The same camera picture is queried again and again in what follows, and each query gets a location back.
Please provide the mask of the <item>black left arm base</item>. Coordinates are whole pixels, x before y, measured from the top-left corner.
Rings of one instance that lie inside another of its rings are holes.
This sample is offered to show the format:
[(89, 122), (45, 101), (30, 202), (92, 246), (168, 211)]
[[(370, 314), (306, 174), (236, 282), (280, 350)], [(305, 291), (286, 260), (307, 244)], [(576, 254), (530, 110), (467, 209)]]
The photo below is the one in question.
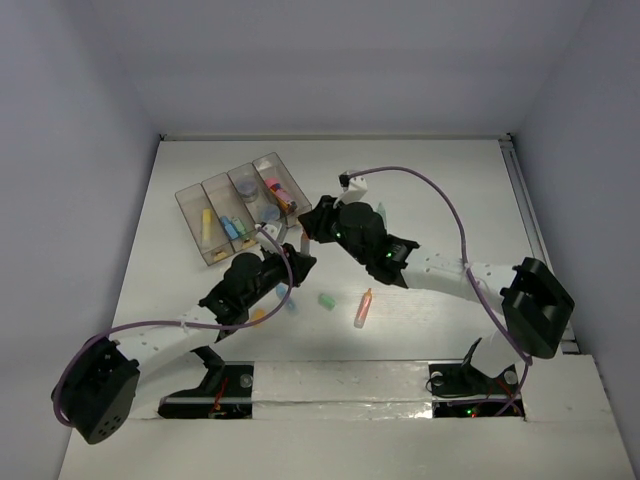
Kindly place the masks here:
[(226, 363), (211, 347), (192, 350), (206, 369), (200, 384), (164, 397), (160, 407), (184, 405), (241, 405), (252, 402), (253, 362)]

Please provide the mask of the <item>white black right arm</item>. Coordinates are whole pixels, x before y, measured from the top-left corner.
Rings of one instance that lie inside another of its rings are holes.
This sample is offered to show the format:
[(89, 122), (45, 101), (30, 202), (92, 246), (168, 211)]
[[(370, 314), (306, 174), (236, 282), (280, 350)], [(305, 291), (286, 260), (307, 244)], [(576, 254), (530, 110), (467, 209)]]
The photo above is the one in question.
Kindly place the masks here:
[(479, 303), (496, 331), (475, 341), (463, 360), (460, 379), (468, 390), (486, 390), (519, 361), (556, 356), (575, 302), (545, 263), (531, 257), (516, 266), (448, 259), (388, 233), (369, 204), (343, 204), (331, 196), (299, 222), (310, 240), (338, 244), (384, 285)]

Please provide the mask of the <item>green highlighter cap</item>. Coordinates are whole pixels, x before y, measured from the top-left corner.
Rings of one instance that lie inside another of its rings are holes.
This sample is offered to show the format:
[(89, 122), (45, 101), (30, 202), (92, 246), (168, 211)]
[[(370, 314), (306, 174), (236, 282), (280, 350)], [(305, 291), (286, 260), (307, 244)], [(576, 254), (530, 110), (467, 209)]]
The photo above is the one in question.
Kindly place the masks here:
[(318, 302), (323, 308), (327, 310), (333, 310), (336, 305), (335, 300), (331, 296), (324, 293), (318, 296)]

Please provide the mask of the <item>clear paperclip jar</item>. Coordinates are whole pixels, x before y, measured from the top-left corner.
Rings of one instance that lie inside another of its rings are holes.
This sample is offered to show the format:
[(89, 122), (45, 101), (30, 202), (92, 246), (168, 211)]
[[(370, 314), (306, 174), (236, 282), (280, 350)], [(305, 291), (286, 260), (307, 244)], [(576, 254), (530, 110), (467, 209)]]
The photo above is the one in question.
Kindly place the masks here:
[(253, 202), (258, 195), (258, 185), (253, 177), (243, 177), (236, 182), (236, 189), (246, 202)]
[(268, 223), (272, 221), (278, 221), (281, 218), (281, 210), (277, 205), (267, 203), (259, 213), (259, 219), (261, 222)]

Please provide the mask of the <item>blue highlighter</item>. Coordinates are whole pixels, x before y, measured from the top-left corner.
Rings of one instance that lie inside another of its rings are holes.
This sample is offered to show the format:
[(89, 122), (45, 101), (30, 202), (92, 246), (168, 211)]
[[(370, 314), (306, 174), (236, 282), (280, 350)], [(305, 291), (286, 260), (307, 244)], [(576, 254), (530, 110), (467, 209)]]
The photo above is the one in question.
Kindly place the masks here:
[[(279, 284), (276, 286), (276, 295), (279, 300), (283, 300), (285, 298), (287, 291), (288, 291), (288, 288), (283, 284)], [(285, 303), (285, 309), (287, 312), (289, 312), (292, 315), (298, 314), (297, 305), (291, 296), (288, 297)]]
[(221, 216), (219, 220), (221, 222), (221, 225), (225, 233), (227, 234), (230, 240), (235, 240), (239, 237), (238, 231), (236, 230), (234, 224), (228, 217)]

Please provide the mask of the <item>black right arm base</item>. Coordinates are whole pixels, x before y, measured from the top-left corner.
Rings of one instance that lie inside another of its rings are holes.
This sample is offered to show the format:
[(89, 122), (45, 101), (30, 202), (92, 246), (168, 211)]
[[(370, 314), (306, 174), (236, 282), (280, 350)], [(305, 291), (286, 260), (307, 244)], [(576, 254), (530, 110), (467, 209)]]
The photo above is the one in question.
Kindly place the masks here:
[(479, 343), (480, 340), (474, 342), (459, 363), (431, 363), (429, 378), (425, 384), (426, 390), (443, 399), (490, 397), (498, 394), (513, 396), (519, 386), (519, 377), (514, 365), (496, 377), (489, 377), (471, 365)]

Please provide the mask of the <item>green highlighter with tip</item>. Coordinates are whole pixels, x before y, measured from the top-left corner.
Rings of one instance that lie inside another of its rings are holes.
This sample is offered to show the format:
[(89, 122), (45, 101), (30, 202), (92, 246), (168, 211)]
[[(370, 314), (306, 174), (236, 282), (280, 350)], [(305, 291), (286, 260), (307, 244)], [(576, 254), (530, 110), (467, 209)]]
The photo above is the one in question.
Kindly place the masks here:
[(376, 212), (381, 216), (383, 221), (387, 221), (387, 212), (384, 204), (380, 202), (377, 206)]

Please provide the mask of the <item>yellow highlighter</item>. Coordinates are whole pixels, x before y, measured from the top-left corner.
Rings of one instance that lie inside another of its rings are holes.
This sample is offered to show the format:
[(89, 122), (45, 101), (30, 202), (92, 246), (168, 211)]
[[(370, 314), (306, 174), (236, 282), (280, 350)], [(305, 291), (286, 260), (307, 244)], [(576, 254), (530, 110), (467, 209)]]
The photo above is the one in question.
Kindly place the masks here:
[(209, 248), (211, 244), (212, 210), (204, 209), (201, 216), (201, 246)]

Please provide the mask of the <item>green capped highlighter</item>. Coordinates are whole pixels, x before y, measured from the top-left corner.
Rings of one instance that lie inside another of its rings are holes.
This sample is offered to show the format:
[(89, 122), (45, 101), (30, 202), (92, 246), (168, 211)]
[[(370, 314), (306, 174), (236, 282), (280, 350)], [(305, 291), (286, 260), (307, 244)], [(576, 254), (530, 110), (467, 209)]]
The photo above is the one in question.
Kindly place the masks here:
[(242, 220), (238, 217), (232, 217), (231, 222), (240, 236), (246, 236), (248, 230)]

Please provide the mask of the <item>pink capped pen tube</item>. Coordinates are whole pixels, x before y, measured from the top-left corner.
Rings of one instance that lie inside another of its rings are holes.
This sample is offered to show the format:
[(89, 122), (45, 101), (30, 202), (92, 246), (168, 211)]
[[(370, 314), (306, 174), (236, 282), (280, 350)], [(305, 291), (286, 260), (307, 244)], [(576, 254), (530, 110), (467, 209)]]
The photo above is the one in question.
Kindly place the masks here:
[(278, 179), (271, 177), (265, 180), (266, 186), (273, 193), (280, 208), (287, 214), (297, 209), (293, 196), (281, 185)]

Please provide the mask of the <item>grey highlighter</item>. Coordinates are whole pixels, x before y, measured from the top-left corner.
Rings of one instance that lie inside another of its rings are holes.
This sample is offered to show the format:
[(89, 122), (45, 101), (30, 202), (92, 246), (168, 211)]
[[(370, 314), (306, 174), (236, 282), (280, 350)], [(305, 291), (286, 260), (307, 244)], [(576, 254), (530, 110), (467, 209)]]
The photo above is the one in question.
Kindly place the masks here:
[(302, 233), (302, 235), (301, 235), (300, 252), (303, 255), (309, 255), (310, 254), (310, 239), (307, 237), (307, 235), (305, 233)]

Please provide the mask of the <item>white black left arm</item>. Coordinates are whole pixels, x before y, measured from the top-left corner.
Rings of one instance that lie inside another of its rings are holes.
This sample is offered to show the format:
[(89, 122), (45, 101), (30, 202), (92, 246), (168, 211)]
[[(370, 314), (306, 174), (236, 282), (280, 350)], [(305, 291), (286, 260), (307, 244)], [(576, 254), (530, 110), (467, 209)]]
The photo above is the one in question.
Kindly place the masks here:
[(192, 389), (176, 395), (219, 400), (232, 382), (213, 344), (246, 328), (250, 309), (277, 285), (300, 286), (316, 262), (290, 244), (275, 252), (240, 254), (194, 312), (177, 320), (121, 325), (92, 337), (52, 391), (56, 418), (87, 443), (100, 443), (127, 419), (144, 380), (187, 353), (200, 360), (187, 371)]

